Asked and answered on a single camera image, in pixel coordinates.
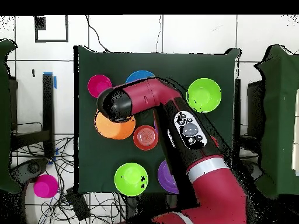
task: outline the table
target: table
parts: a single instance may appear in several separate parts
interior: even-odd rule
[[[74,47],[75,91],[75,134],[79,135],[78,192],[118,192],[114,185],[114,173],[127,162],[142,165],[149,177],[146,193],[167,193],[159,184],[158,167],[165,160],[160,143],[149,151],[138,149],[133,135],[124,140],[108,139],[101,136],[94,127],[96,98],[87,90],[88,80],[96,75],[106,75],[113,86],[124,84],[131,73],[138,70],[152,72],[161,78],[170,77],[179,82],[185,90],[198,78],[216,81],[222,91],[220,105],[206,114],[224,141],[231,147],[234,102],[234,69],[239,49],[229,49],[225,54],[133,54],[125,52],[97,53],[85,47]],[[137,114],[136,128],[148,124],[154,126],[152,110]]]

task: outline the bowl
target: bowl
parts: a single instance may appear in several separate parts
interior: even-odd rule
[[[137,163],[126,163],[116,170],[114,184],[120,193],[128,197],[138,196],[147,188],[147,171]]]
[[[95,115],[95,128],[103,137],[122,140],[128,138],[135,129],[135,118],[132,116],[127,122],[115,123],[106,118],[100,111]]]
[[[135,71],[127,78],[126,83],[149,78],[150,76],[155,76],[155,75],[150,71]]]
[[[40,198],[52,198],[58,191],[58,182],[52,175],[41,175],[33,184],[33,191]]]
[[[209,78],[200,78],[189,86],[186,100],[195,111],[208,113],[220,104],[221,89],[215,81]]]
[[[98,96],[106,89],[112,87],[110,79],[105,75],[94,75],[87,84],[88,92],[94,97]]]
[[[175,179],[169,171],[166,160],[164,160],[158,169],[158,181],[163,189],[169,193],[179,194],[179,190],[176,186]]]
[[[158,133],[150,125],[142,125],[134,131],[133,141],[137,148],[148,151],[157,145]]]

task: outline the magenta bowl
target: magenta bowl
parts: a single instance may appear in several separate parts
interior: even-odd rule
[[[94,97],[98,96],[105,90],[112,87],[110,79],[105,75],[94,75],[87,84],[88,92]]]
[[[41,175],[33,184],[33,191],[40,198],[52,198],[58,191],[58,182],[52,175]]]

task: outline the white stripe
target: white stripe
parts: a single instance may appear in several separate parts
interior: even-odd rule
[[[193,224],[193,222],[185,215],[183,215],[181,212],[170,212],[178,215],[179,217],[182,218],[182,220],[185,222],[185,224]]]
[[[193,183],[200,176],[217,169],[228,169],[228,166],[220,157],[214,157],[196,164],[187,172],[187,174],[189,176],[189,180]]]

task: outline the floor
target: floor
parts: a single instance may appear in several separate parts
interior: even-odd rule
[[[239,65],[241,79],[241,131],[246,133],[247,102],[246,87],[262,77],[253,67],[261,61],[266,49],[272,44],[281,44],[293,53],[299,50],[298,15],[123,15],[88,16],[90,25],[97,31],[99,40],[110,51],[133,53],[206,53],[221,54],[232,47],[242,50]],[[39,40],[64,40],[65,16],[46,16],[46,30],[38,31]],[[68,16],[68,42],[36,43],[33,16],[0,16],[0,39],[12,39],[18,45],[8,56],[12,76],[19,82],[18,123],[42,123],[42,74],[52,72],[57,77],[54,89],[56,148],[74,137],[74,74],[73,46],[82,45],[103,52],[93,29],[88,27],[85,16]],[[39,130],[38,124],[20,125],[18,132]],[[57,158],[62,166],[65,160],[72,160],[72,140]],[[18,150],[13,154],[12,166],[29,159],[27,152]],[[74,174],[70,163],[64,163],[62,177],[65,189],[74,185]],[[47,165],[47,172],[57,177],[53,164]],[[93,216],[82,221],[73,217],[70,222],[64,214],[56,212],[51,224],[106,224],[122,221],[120,215],[101,220],[97,216],[116,216],[118,210],[112,194],[85,195]],[[26,193],[28,224],[50,224],[48,205],[56,199],[44,200],[33,193],[30,184]],[[72,210],[66,210],[69,217]]]

